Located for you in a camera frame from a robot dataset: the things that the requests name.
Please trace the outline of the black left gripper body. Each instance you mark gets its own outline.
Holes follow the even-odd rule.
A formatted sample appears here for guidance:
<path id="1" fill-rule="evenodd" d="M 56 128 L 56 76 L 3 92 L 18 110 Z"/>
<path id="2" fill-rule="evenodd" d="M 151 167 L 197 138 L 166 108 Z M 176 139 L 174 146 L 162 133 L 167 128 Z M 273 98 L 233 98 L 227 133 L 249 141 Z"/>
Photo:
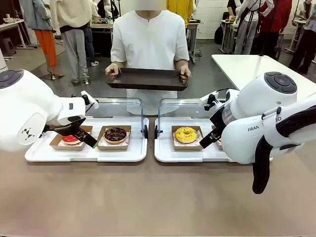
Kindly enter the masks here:
<path id="1" fill-rule="evenodd" d="M 48 131 L 56 131 L 56 130 L 70 130 L 72 132 L 73 127 L 80 127 L 81 124 L 85 121 L 85 118 L 81 118 L 76 121 L 71 121 L 67 125 L 61 125 L 57 119 L 52 119 L 49 122 L 46 123 L 44 126 L 43 132 L 48 132 Z"/>

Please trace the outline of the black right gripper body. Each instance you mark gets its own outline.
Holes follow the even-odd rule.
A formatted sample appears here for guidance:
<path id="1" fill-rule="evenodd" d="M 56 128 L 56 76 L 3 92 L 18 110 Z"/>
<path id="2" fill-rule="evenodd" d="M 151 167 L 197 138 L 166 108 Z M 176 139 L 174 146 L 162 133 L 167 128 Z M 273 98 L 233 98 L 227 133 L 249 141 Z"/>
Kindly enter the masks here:
<path id="1" fill-rule="evenodd" d="M 232 121 L 232 112 L 230 105 L 220 106 L 214 109 L 214 113 L 210 117 L 210 121 L 213 123 L 213 130 L 217 130 L 222 134 L 224 128 Z"/>

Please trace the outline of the person's left hand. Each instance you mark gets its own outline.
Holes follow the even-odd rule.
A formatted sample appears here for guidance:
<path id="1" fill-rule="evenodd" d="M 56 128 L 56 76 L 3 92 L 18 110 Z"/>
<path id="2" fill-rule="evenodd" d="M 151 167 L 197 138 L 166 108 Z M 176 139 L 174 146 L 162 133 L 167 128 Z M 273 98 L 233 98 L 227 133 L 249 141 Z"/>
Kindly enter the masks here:
<path id="1" fill-rule="evenodd" d="M 182 83 L 187 82 L 192 77 L 192 73 L 191 73 L 188 65 L 181 66 L 179 72 L 180 72 L 180 80 Z"/>

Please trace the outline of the person's right hand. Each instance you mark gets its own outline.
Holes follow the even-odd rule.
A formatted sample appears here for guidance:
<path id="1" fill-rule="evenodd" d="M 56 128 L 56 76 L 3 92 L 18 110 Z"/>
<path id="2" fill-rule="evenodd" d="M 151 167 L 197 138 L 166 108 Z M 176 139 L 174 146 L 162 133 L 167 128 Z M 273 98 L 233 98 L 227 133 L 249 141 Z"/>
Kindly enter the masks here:
<path id="1" fill-rule="evenodd" d="M 105 74 L 108 78 L 115 79 L 119 74 L 119 69 L 124 68 L 124 62 L 112 62 L 106 69 Z"/>

